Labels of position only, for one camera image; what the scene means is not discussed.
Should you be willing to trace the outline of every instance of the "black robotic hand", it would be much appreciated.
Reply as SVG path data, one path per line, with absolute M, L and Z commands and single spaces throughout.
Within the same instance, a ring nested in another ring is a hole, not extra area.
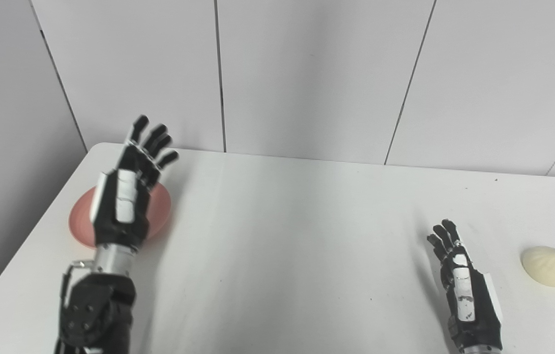
M 428 242 L 441 261 L 441 282 L 452 312 L 448 321 L 452 340 L 462 354 L 499 354 L 502 341 L 495 291 L 473 267 L 452 221 L 443 220 L 433 231 L 436 235 L 428 236 Z
M 129 270 L 148 233 L 150 190 L 161 170 L 178 158 L 173 151 L 155 161 L 172 141 L 164 125 L 155 128 L 143 146 L 138 145 L 147 124 L 145 116 L 135 121 L 117 168 L 98 179 L 90 209 L 96 255 L 94 260 L 73 262 L 63 275 L 55 354 L 129 352 L 136 296 Z M 66 301 L 75 267 L 90 268 L 91 273 L 71 288 Z
M 155 161 L 162 148 L 172 141 L 166 126 L 161 124 L 139 146 L 140 134 L 147 124 L 144 115 L 133 123 L 117 168 L 109 174 L 102 173 L 98 179 L 90 209 L 97 246 L 113 243 L 136 250 L 148 233 L 146 210 L 150 190 L 161 170 L 176 160 L 178 154 L 173 151 Z

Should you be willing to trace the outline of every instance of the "white wall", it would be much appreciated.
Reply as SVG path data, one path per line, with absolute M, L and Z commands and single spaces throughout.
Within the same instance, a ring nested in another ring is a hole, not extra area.
M 85 152 L 30 4 L 0 0 L 0 272 Z
M 32 0 L 87 147 L 139 114 L 223 150 L 214 0 Z
M 546 174 L 555 1 L 439 0 L 388 163 Z
M 384 163 L 432 0 L 219 0 L 228 152 Z
M 555 175 L 552 0 L 32 2 L 87 146 Z

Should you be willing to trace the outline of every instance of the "silver cylinder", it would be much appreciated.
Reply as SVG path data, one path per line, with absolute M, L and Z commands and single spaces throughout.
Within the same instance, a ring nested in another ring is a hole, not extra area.
M 500 354 L 500 349 L 491 347 L 490 345 L 474 345 L 472 347 L 463 348 L 462 354 Z
M 129 276 L 135 258 L 131 247 L 115 243 L 104 243 L 96 247 L 92 273 L 117 274 Z

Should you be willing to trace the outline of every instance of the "robotic hand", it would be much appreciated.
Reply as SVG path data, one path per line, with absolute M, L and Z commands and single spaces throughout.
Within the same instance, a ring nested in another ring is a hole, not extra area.
M 452 340 L 462 354 L 500 354 L 499 305 L 491 278 L 473 267 L 452 221 L 442 221 L 433 231 L 436 235 L 428 236 L 428 242 L 441 261 L 441 282 L 452 312 L 448 321 Z
M 96 255 L 93 260 L 73 262 L 63 275 L 55 354 L 129 352 L 131 307 L 136 296 L 129 271 L 148 233 L 149 192 L 161 170 L 178 158 L 173 151 L 155 161 L 172 141 L 164 125 L 138 145 L 147 124 L 145 116 L 135 121 L 117 168 L 98 179 L 90 209 Z M 90 268 L 90 273 L 71 288 L 66 300 L 75 267 Z

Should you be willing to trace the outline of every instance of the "white table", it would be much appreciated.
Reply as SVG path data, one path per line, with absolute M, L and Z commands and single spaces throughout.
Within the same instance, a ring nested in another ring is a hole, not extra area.
M 1 275 L 0 354 L 52 352 L 61 274 L 93 255 L 68 213 L 119 151 L 89 152 Z M 425 240 L 444 218 L 493 276 L 505 353 L 555 353 L 555 289 L 519 260 L 555 247 L 555 177 L 180 155 L 161 179 L 171 229 L 132 275 L 133 353 L 455 353 Z

